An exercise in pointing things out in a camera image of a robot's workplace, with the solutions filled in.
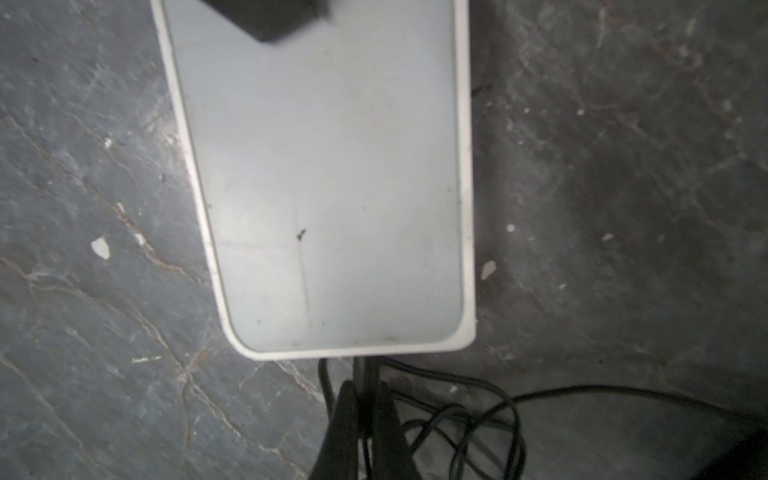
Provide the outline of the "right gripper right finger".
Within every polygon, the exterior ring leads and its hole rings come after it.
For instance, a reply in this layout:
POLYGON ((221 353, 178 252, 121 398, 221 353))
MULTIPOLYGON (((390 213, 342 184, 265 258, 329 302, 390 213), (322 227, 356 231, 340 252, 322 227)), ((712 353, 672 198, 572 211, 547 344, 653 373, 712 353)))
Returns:
POLYGON ((372 413, 372 478, 420 480, 393 396, 386 383, 376 390, 372 413))

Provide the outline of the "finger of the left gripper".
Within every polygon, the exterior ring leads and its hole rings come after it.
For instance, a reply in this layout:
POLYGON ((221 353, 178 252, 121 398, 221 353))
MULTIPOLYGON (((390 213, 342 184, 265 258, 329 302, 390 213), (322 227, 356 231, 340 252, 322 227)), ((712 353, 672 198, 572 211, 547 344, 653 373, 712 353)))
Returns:
POLYGON ((259 42, 277 42, 330 14, 325 0, 205 0, 259 42))

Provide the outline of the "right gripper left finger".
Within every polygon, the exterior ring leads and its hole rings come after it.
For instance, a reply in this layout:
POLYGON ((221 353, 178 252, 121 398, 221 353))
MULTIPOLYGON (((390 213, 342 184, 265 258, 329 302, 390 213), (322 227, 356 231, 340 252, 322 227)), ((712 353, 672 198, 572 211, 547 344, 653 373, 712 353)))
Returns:
POLYGON ((352 381, 345 381, 309 480, 357 480, 358 442, 357 392, 352 381))

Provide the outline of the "white rectangular box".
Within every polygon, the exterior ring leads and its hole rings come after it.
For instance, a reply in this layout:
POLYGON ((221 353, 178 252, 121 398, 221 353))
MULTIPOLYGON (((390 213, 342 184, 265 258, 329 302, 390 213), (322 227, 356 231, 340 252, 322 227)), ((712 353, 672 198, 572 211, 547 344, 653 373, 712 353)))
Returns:
POLYGON ((152 5, 218 317, 256 361, 476 337, 469 6, 333 1, 263 43, 152 5))

